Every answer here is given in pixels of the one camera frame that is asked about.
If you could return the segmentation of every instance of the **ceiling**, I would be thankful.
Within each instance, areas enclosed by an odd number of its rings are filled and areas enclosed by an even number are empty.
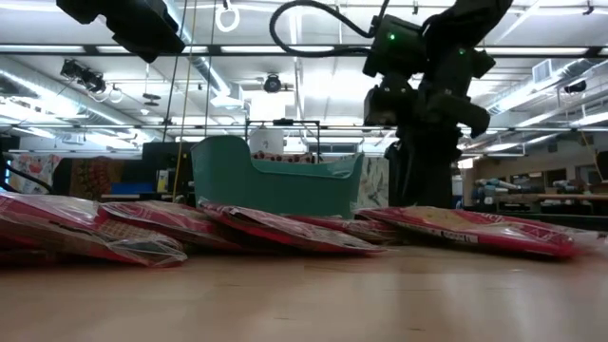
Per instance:
[[[281,0],[239,1],[233,0],[232,6],[238,9],[239,23],[230,32],[222,32],[215,24],[214,2],[195,0],[176,0],[175,6],[179,15],[185,8],[185,26],[193,31],[193,38],[199,45],[270,45],[273,41],[268,31],[272,11]],[[380,0],[337,0],[332,5],[339,5],[340,11],[359,27],[367,28],[371,18],[379,11]],[[419,0],[418,13],[413,13],[413,1],[392,0],[388,14],[398,16],[415,24],[422,24],[430,15],[441,12],[453,1]],[[590,15],[587,1],[572,0],[515,0],[510,12],[502,22],[492,30],[484,40],[486,47],[492,46],[605,46],[608,43],[608,0],[591,1],[595,7]],[[193,27],[194,13],[196,24]],[[356,33],[340,25],[328,14],[314,9],[293,9],[278,21],[277,31],[285,41],[299,45],[322,44],[370,44]],[[224,26],[229,26],[234,19],[233,13],[221,15]],[[2,44],[35,44],[35,45],[110,45],[115,46],[112,33],[106,28],[103,20],[98,19],[90,25],[82,26],[54,6],[54,0],[0,0],[0,45]],[[5,55],[12,61],[19,62],[33,71],[40,72],[50,79],[86,93],[75,84],[69,84],[60,70],[66,56],[61,55]],[[109,85],[119,88],[123,94],[117,100],[115,92],[103,105],[111,107],[133,119],[133,123],[159,124],[167,116],[176,124],[185,115],[187,124],[204,124],[205,114],[209,114],[209,124],[232,124],[244,122],[245,111],[240,109],[218,108],[209,104],[208,88],[201,75],[189,68],[185,57],[160,57],[149,66],[146,76],[146,63],[135,56],[82,56],[77,60],[102,72]],[[542,58],[509,58],[498,59],[497,64],[481,79],[473,80],[468,95],[475,104],[490,107],[503,97],[506,91],[514,86],[521,86],[531,77],[532,67],[542,62]],[[379,78],[372,79],[361,73],[365,59],[363,57],[339,57],[325,59],[301,59],[295,63],[289,56],[221,56],[211,57],[210,64],[221,79],[227,83],[242,86],[244,98],[252,100],[263,96],[261,81],[275,73],[284,84],[294,85],[295,70],[299,68],[300,99],[303,104],[301,119],[320,120],[326,124],[352,125],[363,122],[363,99],[368,90],[379,83]],[[558,95],[558,89],[546,89],[535,94],[528,101],[508,108],[492,118],[492,125],[498,127],[517,126],[530,118],[538,117],[547,111],[564,105],[575,104],[586,96],[599,94],[589,104],[594,108],[591,113],[601,112],[603,97],[601,92],[608,82],[604,68],[598,67],[584,76],[588,83],[586,92],[579,94]],[[109,93],[98,96],[98,100]],[[146,106],[144,92],[161,96],[159,106]],[[286,104],[285,116],[297,118],[295,97],[281,93],[274,104]],[[146,115],[142,109],[149,110]],[[564,126],[567,121],[575,121],[582,114],[581,107],[569,109],[566,118],[563,113],[547,118],[529,127],[542,125]],[[215,129],[208,134],[225,134],[227,131]],[[12,134],[27,133],[13,131]],[[356,139],[365,133],[361,131],[326,132],[328,135],[344,135]],[[179,136],[179,130],[169,131],[169,137]],[[383,132],[371,133],[375,137],[373,145],[385,147],[391,139],[382,139]],[[541,133],[526,133],[527,139],[536,138]],[[200,130],[188,129],[186,136],[198,137]],[[476,141],[466,140],[463,146],[471,149],[486,148],[496,143],[523,142],[521,134],[499,133],[486,135]]]

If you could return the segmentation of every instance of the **table surface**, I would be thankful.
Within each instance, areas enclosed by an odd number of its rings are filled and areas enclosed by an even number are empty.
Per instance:
[[[405,247],[0,271],[12,341],[608,341],[608,258]]]

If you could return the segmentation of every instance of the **teal plastic bin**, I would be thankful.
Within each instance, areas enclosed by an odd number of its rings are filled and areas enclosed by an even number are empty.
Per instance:
[[[351,218],[362,164],[363,155],[321,164],[252,160],[247,143],[234,136],[192,148],[197,200],[275,214]]]

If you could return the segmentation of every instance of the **security camera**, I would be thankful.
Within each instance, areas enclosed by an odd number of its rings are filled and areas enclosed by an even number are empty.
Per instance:
[[[268,75],[266,82],[264,82],[264,91],[267,93],[277,93],[281,90],[281,81],[278,79],[278,75]]]

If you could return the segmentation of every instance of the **red snack bag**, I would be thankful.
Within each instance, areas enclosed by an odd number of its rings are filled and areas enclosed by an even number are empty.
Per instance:
[[[374,219],[318,218],[303,216],[288,216],[288,218],[346,233],[370,243],[383,244],[398,240],[397,231],[394,226]]]
[[[407,230],[501,250],[572,257],[574,240],[546,223],[433,207],[362,209],[356,212]]]
[[[101,205],[107,213],[118,220],[152,229],[180,241],[221,251],[247,250],[222,237],[221,227],[209,220],[201,211],[185,204],[150,200],[110,202]]]
[[[203,204],[201,209],[232,228],[307,252],[365,254],[383,251],[341,232],[254,209],[215,204]]]
[[[61,196],[0,194],[0,238],[145,266],[173,266],[187,259],[171,237],[98,213],[97,202]]]

